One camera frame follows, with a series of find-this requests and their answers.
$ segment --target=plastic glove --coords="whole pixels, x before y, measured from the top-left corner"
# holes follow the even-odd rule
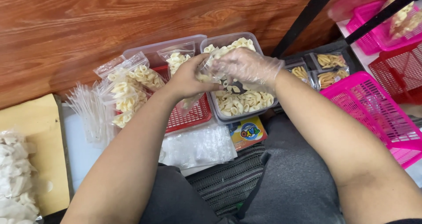
[[[242,83],[260,86],[254,90],[274,94],[276,76],[284,65],[283,60],[262,56],[247,48],[236,48],[215,60],[212,70]]]

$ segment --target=floor mat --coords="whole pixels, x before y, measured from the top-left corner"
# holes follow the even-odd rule
[[[187,180],[218,216],[234,213],[262,175],[264,150],[261,143],[252,145],[239,151],[234,161],[192,174]]]

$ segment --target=pink basket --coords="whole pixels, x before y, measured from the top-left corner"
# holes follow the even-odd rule
[[[405,169],[422,158],[422,132],[366,72],[357,72],[321,91],[372,131]]]
[[[385,0],[379,0],[355,8],[354,16],[346,25],[347,30],[352,33],[364,23],[369,21],[381,10],[385,2]],[[409,12],[409,15],[412,16],[418,10],[419,9],[414,6],[414,9]],[[356,41],[356,43],[366,55],[372,55],[380,51],[395,50],[397,48],[401,48],[403,46],[407,46],[422,40],[422,24],[419,24],[418,27],[416,27],[412,32],[408,33],[408,35],[405,37],[394,40],[391,39],[391,36],[389,35],[390,25],[391,20],[388,19],[369,33],[365,34],[358,41]]]

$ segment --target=wood grain pattern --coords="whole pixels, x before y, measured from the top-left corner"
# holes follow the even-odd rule
[[[248,31],[270,54],[309,0],[0,0],[0,108],[77,81],[124,50],[205,34]],[[289,48],[314,48],[338,36],[322,12]]]

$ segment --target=black metal frame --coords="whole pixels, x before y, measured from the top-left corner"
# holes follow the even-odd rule
[[[315,19],[321,10],[328,4],[330,0],[310,0],[308,5],[305,6],[296,21],[292,24],[286,35],[280,40],[276,48],[271,54],[271,57],[282,58],[283,53],[295,41],[300,33],[308,27],[308,25]],[[388,5],[385,9],[380,11],[376,16],[372,17],[368,22],[351,33],[345,42],[347,45],[354,43],[356,40],[367,34],[369,31],[377,27],[379,24],[393,16],[400,9],[408,5],[410,2],[416,0],[394,0],[393,3]]]

